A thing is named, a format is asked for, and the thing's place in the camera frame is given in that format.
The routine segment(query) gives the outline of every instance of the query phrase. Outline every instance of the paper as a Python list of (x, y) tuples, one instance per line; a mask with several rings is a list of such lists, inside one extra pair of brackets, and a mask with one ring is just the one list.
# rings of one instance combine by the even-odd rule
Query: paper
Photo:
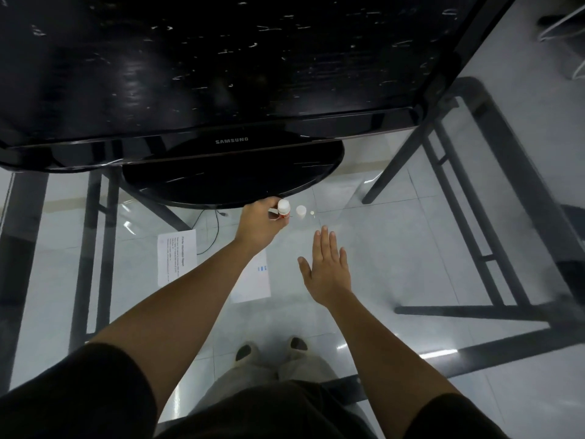
[(268, 280), (265, 249), (254, 256), (250, 263), (246, 265), (230, 296), (233, 303), (270, 297), (270, 281)]
[(158, 286), (171, 283), (197, 266), (195, 231), (192, 229), (158, 236)]

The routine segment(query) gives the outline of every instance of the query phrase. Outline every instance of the white bottle cap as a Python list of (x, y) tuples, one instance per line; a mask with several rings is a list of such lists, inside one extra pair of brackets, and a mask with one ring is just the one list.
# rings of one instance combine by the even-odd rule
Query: white bottle cap
[(288, 215), (291, 212), (291, 204), (285, 198), (278, 201), (278, 213), (281, 215)]
[(299, 205), (296, 207), (296, 214), (301, 218), (304, 219), (305, 215), (307, 215), (307, 208), (303, 205)]

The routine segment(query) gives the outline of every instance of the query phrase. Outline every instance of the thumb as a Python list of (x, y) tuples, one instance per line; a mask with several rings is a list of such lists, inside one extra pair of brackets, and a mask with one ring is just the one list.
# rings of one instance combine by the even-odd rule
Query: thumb
[(304, 257), (299, 257), (297, 260), (298, 267), (303, 275), (303, 281), (305, 282), (305, 286), (307, 286), (308, 282), (311, 280), (311, 267)]

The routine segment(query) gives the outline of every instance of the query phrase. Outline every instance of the shoe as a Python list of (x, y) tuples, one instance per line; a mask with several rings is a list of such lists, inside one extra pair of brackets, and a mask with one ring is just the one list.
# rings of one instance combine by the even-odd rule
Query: shoe
[(300, 359), (309, 354), (307, 343), (298, 336), (291, 336), (289, 338), (287, 350), (290, 359)]
[(254, 342), (246, 342), (236, 353), (236, 359), (233, 362), (233, 367), (242, 366), (247, 363), (259, 363), (260, 350)]

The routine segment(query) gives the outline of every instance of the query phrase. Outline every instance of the hand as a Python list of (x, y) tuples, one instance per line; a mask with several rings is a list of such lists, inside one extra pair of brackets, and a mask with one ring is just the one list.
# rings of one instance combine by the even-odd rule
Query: hand
[(337, 251), (337, 237), (327, 227), (313, 237), (313, 268), (303, 257), (298, 258), (298, 265), (307, 290), (321, 305), (327, 307), (337, 294), (351, 292), (347, 253), (344, 248)]
[(235, 242), (242, 243), (255, 256), (266, 248), (274, 236), (289, 224), (289, 218), (277, 218), (277, 214), (269, 213), (270, 208), (276, 208), (278, 197), (269, 197), (244, 206)]

